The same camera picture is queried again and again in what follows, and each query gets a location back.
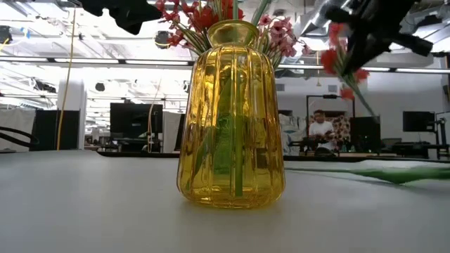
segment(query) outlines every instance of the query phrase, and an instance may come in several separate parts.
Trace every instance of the vase rim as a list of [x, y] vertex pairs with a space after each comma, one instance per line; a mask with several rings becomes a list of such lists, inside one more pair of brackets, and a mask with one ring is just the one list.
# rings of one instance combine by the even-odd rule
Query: vase rim
[[247, 28], [249, 28], [250, 31], [255, 33], [255, 37], [259, 37], [259, 30], [257, 27], [255, 27], [252, 23], [244, 21], [244, 20], [222, 20], [215, 24], [213, 24], [207, 31], [208, 36], [211, 32], [215, 31], [218, 27], [222, 26], [223, 24], [239, 24], [244, 25]]

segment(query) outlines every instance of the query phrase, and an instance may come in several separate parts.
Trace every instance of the yellow glass vase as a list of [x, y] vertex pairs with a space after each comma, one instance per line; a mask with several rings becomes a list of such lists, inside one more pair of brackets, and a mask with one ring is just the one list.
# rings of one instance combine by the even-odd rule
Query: yellow glass vase
[[285, 188], [274, 69], [252, 48], [258, 29], [227, 20], [208, 30], [197, 59], [178, 168], [179, 191], [197, 203], [253, 208]]

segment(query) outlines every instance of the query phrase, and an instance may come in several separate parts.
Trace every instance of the table surface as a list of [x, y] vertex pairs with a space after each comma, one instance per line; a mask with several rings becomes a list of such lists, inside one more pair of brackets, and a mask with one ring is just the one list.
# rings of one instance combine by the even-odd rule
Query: table surface
[[[286, 190], [276, 204], [226, 210], [185, 200], [176, 189], [177, 164], [176, 159], [107, 158], [91, 151], [0, 155], [0, 252], [450, 249], [447, 182], [394, 186], [344, 174], [287, 171]], [[286, 166], [303, 164], [358, 166]]]

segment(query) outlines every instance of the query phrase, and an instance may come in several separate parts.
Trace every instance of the yellow cable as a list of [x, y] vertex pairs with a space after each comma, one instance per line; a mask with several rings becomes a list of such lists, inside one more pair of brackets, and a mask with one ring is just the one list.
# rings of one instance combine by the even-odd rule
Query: yellow cable
[[69, 79], [70, 79], [70, 70], [72, 69], [72, 59], [73, 59], [73, 42], [75, 37], [75, 17], [76, 17], [77, 8], [73, 8], [73, 27], [72, 27], [72, 41], [70, 42], [70, 60], [69, 60], [69, 68], [67, 70], [67, 79], [65, 80], [64, 87], [64, 99], [63, 106], [61, 108], [61, 116], [59, 117], [59, 125], [58, 125], [58, 140], [56, 143], [56, 150], [60, 150], [61, 143], [61, 128], [63, 126], [63, 118], [64, 118], [64, 107], [65, 107], [65, 99], [68, 96], [69, 90]]
[[3, 47], [5, 47], [6, 43], [8, 43], [9, 38], [6, 38], [5, 42], [0, 46], [0, 52], [3, 50]]

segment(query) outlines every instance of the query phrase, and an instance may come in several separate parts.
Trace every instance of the vase neck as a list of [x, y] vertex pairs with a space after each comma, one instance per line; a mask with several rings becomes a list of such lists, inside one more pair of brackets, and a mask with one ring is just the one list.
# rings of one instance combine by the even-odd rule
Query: vase neck
[[213, 47], [234, 45], [252, 46], [259, 36], [259, 30], [242, 20], [225, 20], [208, 30], [208, 39]]

